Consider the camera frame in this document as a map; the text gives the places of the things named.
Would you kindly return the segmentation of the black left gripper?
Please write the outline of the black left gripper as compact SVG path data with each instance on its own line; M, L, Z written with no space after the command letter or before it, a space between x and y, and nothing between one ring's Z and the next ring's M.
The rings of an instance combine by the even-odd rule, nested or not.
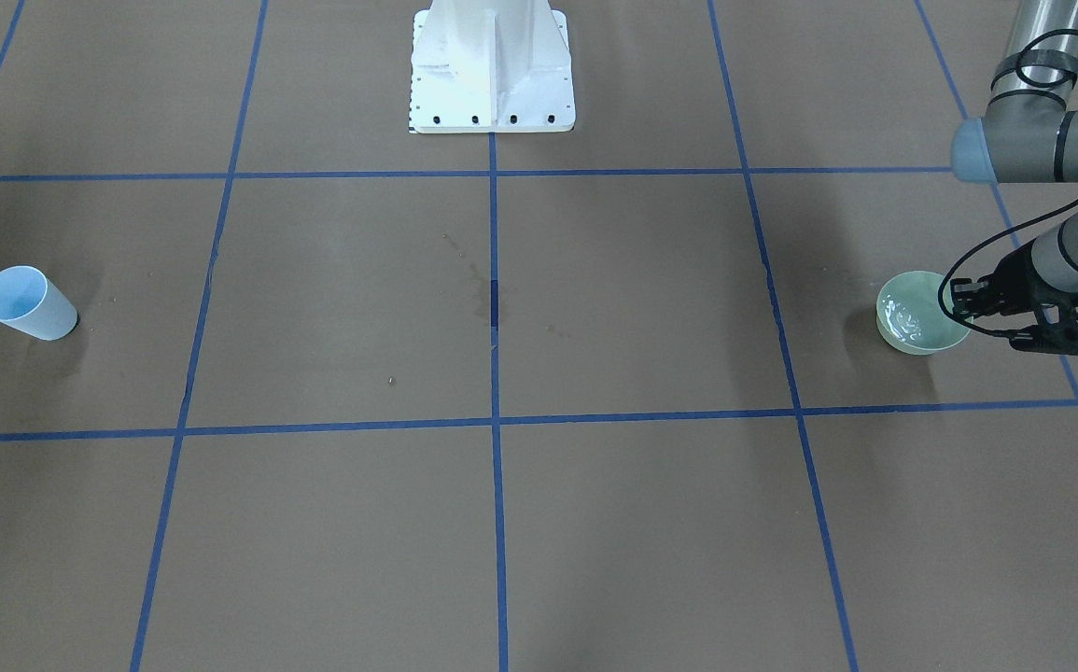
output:
M1035 242L1004 256L987 279L953 279L949 285L951 314L955 318L992 315L1032 315L1037 323L1052 323L1047 311L1072 307L1075 292L1045 282L1034 262Z

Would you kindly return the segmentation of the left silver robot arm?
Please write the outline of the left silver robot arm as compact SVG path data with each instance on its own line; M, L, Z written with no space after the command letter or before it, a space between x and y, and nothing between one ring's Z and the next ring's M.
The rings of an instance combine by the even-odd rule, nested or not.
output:
M984 114L966 119L951 145L954 175L968 183L1078 183L1078 1L1022 1ZM1035 293L1078 294L1078 212L1001 260L978 282L953 287L963 315L1015 315Z

